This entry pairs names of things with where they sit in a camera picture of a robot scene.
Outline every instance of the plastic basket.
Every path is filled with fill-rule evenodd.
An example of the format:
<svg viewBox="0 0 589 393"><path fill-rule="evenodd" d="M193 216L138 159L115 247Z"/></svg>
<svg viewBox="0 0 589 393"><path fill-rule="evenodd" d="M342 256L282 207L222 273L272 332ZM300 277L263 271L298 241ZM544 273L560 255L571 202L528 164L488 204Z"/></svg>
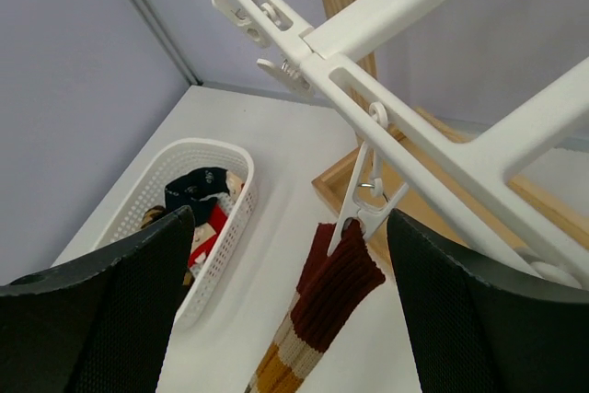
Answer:
<svg viewBox="0 0 589 393"><path fill-rule="evenodd" d="M244 180L244 187L233 208L226 207L230 204L229 199L219 200L222 209L228 213L227 221L211 255L178 309L174 320L174 327L178 329L189 327L201 315L256 205L258 194L253 183L254 164L248 152L232 144L196 138L178 140L169 145L137 180L94 247L106 246L137 232L145 211L156 204L164 204L164 188L170 181L207 166L231 170Z"/></svg>

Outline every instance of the striped sock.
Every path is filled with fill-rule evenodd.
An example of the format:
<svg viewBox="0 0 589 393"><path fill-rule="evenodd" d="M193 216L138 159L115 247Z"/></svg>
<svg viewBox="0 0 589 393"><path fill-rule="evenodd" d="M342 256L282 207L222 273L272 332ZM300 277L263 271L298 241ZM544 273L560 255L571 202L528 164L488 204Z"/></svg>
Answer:
<svg viewBox="0 0 589 393"><path fill-rule="evenodd" d="M335 225L319 225L291 309L246 393L292 393L311 373L353 310L385 276L368 255L359 223L327 250Z"/></svg>

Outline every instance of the white floor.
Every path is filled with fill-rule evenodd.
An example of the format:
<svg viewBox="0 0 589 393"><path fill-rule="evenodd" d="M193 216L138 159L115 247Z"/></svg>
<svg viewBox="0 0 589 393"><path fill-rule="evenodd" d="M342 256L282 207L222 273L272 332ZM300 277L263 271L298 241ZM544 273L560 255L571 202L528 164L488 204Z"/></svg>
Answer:
<svg viewBox="0 0 589 393"><path fill-rule="evenodd" d="M190 136L249 150L260 200L201 319L172 334L158 392L242 393L283 318L317 223L334 219L311 180L350 152L355 139L333 110L192 87L56 263L86 253L152 157ZM550 153L526 175L589 214L587 190L564 189L584 182L587 158ZM554 172L563 161L578 162L565 169L582 175L567 176L563 184ZM300 391L420 391L393 283L377 288L354 311Z"/></svg>

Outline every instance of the clothespin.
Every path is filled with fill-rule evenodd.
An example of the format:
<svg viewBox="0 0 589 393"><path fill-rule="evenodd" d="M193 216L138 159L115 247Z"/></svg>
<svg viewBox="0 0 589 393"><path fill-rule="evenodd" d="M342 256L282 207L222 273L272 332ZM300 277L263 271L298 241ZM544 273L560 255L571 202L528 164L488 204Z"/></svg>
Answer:
<svg viewBox="0 0 589 393"><path fill-rule="evenodd" d="M385 107L381 103L372 103L370 105L369 113L371 116L384 128L388 127L388 117ZM343 200L340 216L335 227L335 232L329 243L328 255L331 255L337 248L341 241L341 233L350 222L350 219L356 218L361 222L364 232L364 240L368 240L375 234L378 227L380 227L387 219L390 212L400 202L409 190L409 185L403 183L391 198L384 194L383 180L382 180L382 158L374 152L373 168L370 174L370 183L362 183L362 172L364 163L368 156L370 145L367 142L362 143L356 164L353 168L350 184L346 191L346 196ZM374 197L384 196L387 202L382 207L376 207L363 201L358 195L358 189L361 187L371 188L371 193Z"/></svg>

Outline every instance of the wooden base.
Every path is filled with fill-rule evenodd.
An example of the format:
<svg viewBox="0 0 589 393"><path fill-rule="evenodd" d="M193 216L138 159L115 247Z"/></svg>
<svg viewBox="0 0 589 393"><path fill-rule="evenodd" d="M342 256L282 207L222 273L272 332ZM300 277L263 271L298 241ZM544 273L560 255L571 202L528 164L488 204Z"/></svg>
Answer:
<svg viewBox="0 0 589 393"><path fill-rule="evenodd" d="M432 126L443 133L448 139L456 143L464 143L467 139L460 133L453 131L448 126L436 120L423 110L418 112L428 120ZM468 192L458 185L448 174L427 156L417 145L401 131L394 130L392 136L398 140L411 154L413 154L424 166L426 166L443 184L452 191L470 210L472 210L480 219L490 226L507 244L514 249L525 247L516 234L509 230L494 215L485 209L477 200ZM326 170L323 174L313 180L313 186L319 197L326 203L333 213L339 214L341 205L348 189L348 183L352 175L352 170L356 162L358 149L350 152L346 157ZM368 179L370 165L364 165L363 178ZM383 167L383 182L386 195L393 195L397 188L403 183L401 176L388 165ZM509 186L517 192L524 200L534 206L539 212L546 216L552 223L557 225L577 242L589 249L589 223L587 220L578 215L569 206L550 195L548 192L539 188L522 176L514 177ZM367 189L360 189L359 195L365 201L381 206L384 199L375 199L370 195ZM429 226L439 234L454 240L457 243L466 246L465 242L447 225L442 217L436 213L413 189L405 195L397 206L401 211L412 216L424 225ZM382 225L373 238L368 243L372 251L383 262L390 267L390 257L388 255L387 228Z"/></svg>

